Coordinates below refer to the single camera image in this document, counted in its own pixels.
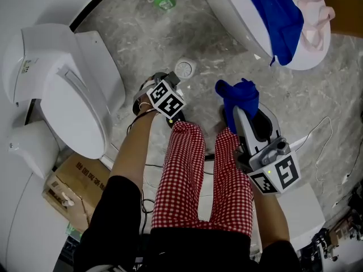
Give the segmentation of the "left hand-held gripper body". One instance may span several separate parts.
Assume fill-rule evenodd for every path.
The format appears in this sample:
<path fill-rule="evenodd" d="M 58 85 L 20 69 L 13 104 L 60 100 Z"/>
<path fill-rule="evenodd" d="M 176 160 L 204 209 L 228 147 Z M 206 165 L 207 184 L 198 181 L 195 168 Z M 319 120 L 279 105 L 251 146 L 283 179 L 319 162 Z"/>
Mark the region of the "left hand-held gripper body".
<path fill-rule="evenodd" d="M 138 114 L 141 97 L 146 95 L 151 106 L 166 118 L 175 117 L 186 103 L 177 92 L 180 79 L 176 74 L 154 74 L 152 80 L 147 80 L 133 98 L 133 113 Z"/>

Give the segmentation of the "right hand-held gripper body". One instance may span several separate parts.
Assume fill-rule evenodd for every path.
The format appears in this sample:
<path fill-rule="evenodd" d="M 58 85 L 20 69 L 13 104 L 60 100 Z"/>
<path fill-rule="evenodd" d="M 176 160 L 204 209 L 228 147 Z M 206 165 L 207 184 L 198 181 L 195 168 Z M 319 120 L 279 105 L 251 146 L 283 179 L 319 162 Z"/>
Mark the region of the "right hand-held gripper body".
<path fill-rule="evenodd" d="M 296 152 L 284 137 L 278 137 L 253 156 L 239 146 L 237 168 L 262 194 L 282 194 L 301 179 Z"/>

